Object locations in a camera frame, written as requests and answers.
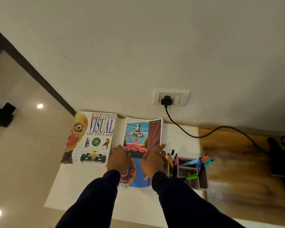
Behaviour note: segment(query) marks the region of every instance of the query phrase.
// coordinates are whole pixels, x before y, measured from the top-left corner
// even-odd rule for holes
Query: comic-style cover art
[[[122,174],[121,188],[146,188],[151,186],[151,178],[144,175],[140,161],[145,153],[162,143],[163,119],[143,120],[126,117],[121,144],[125,152],[131,153],[132,164]]]
[[[77,112],[61,158],[64,164],[107,164],[117,114]]]

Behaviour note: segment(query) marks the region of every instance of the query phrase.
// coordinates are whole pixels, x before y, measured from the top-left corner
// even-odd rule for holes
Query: pen holder
[[[198,173],[197,164],[180,166],[183,163],[186,163],[191,160],[195,160],[195,158],[178,157],[178,165],[174,166],[174,168],[177,168],[177,177],[187,177]],[[165,172],[169,178],[173,178],[173,169],[171,168],[169,162],[167,162]],[[184,182],[194,190],[207,190],[208,179],[206,168],[201,169],[200,173],[198,174],[198,178],[192,180],[185,180]]]

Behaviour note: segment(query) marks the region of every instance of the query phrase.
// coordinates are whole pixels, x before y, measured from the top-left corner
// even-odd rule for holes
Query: glossy floor
[[[0,227],[55,227],[64,211],[45,208],[73,116],[7,53],[0,53],[0,104],[17,107],[0,127]],[[151,227],[112,220],[111,227]]]

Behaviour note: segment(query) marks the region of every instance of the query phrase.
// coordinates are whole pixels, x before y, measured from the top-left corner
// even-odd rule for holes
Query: power cord
[[[251,137],[249,137],[246,133],[244,133],[243,131],[239,130],[238,128],[235,128],[235,127],[232,127],[232,126],[219,126],[219,127],[216,127],[214,130],[210,131],[208,134],[205,134],[203,136],[193,136],[189,133],[187,133],[183,128],[180,127],[179,124],[177,124],[175,121],[172,120],[172,118],[170,117],[169,115],[169,112],[168,112],[168,105],[172,105],[172,99],[170,96],[165,96],[161,101],[160,103],[162,105],[165,106],[165,109],[166,109],[166,113],[169,117],[169,119],[171,120],[171,122],[173,122],[175,125],[177,125],[183,132],[185,132],[188,136],[192,137],[192,138],[204,138],[204,137],[207,137],[209,136],[210,134],[212,134],[213,132],[215,132],[216,130],[220,129],[220,128],[228,128],[228,129],[232,129],[232,130],[235,130],[241,134],[243,134],[246,138],[248,138],[249,141],[251,141],[251,143],[253,144],[253,146],[257,149],[259,149],[260,151],[262,151],[263,153],[265,154],[269,154],[268,151],[266,150],[263,150]],[[283,146],[285,146],[285,142],[284,142],[284,139],[285,139],[285,135],[281,137],[281,143]]]

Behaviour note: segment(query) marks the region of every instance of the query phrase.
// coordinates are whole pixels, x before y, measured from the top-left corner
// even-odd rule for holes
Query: wall socket
[[[168,95],[172,98],[172,105],[174,106],[184,106],[189,97],[190,90],[180,90],[180,89],[154,89],[153,103],[155,105],[160,105],[160,100],[164,96]]]

